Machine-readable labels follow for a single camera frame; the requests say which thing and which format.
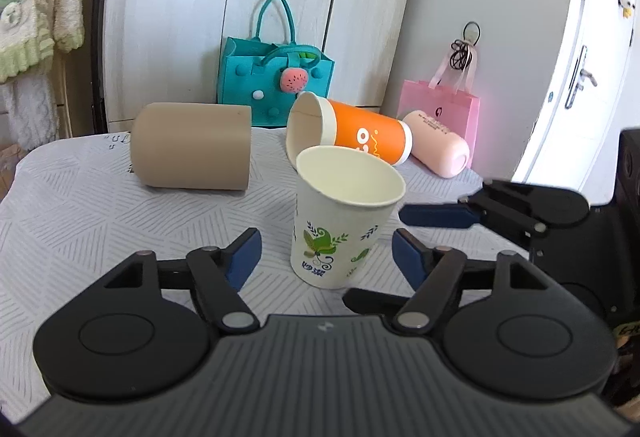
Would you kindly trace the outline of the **white paper cup green pattern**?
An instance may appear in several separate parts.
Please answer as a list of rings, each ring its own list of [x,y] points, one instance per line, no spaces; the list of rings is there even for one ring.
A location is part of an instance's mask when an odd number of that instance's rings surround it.
[[[319,289],[346,287],[406,193],[399,172],[372,155],[318,145],[296,158],[290,264]]]

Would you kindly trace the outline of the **pink plastic cup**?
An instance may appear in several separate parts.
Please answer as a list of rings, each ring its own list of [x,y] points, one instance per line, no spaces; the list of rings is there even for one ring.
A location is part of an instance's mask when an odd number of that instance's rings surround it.
[[[468,166],[471,150],[458,134],[423,111],[404,117],[412,137],[411,154],[431,172],[442,178],[454,178]]]

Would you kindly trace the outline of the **tan cylindrical cup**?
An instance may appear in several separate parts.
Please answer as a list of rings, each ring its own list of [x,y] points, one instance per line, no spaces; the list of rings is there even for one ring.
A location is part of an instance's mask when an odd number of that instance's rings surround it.
[[[244,191],[250,140],[246,105],[151,103],[131,128],[132,170],[153,188]]]

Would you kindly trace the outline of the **orange paper cup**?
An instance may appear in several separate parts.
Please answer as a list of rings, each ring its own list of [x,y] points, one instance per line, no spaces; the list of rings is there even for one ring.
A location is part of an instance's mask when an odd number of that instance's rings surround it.
[[[355,149],[397,166],[410,155],[412,134],[402,120],[305,91],[288,114],[286,154],[296,166],[298,154],[317,145]]]

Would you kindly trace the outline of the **pink gift bag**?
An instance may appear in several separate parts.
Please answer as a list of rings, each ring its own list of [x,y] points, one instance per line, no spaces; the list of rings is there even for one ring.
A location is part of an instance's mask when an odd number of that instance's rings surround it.
[[[480,98],[472,93],[476,69],[475,48],[464,40],[455,42],[428,82],[404,80],[396,111],[398,118],[423,111],[462,137],[471,150],[468,167],[472,165],[480,120]]]

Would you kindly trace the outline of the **white patterned tablecloth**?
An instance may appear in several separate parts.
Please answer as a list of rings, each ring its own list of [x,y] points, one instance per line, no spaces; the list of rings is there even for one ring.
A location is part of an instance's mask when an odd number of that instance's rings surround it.
[[[337,291],[290,266],[296,174],[280,129],[256,129],[243,192],[157,190],[130,166],[128,134],[55,141],[18,164],[1,203],[1,410],[24,419],[47,399],[32,359],[40,324],[140,249],[178,259],[226,246],[247,228],[262,258],[242,288],[256,316],[344,315]]]

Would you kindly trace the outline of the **black clothes rack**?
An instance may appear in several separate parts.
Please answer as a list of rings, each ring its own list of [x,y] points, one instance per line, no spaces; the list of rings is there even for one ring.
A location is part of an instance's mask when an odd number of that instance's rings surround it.
[[[92,90],[92,121],[96,134],[107,132],[103,85],[103,33],[105,0],[92,0],[90,59]]]

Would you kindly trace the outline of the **teal felt handbag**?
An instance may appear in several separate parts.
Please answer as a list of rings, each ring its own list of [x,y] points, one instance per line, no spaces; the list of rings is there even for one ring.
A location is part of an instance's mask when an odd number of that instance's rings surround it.
[[[334,71],[334,61],[321,50],[296,41],[294,16],[287,0],[280,1],[290,41],[277,45],[260,39],[262,19],[273,1],[262,4],[252,38],[226,39],[218,71],[217,102],[248,106],[254,127],[284,127],[299,93],[308,91],[322,98],[329,94]]]

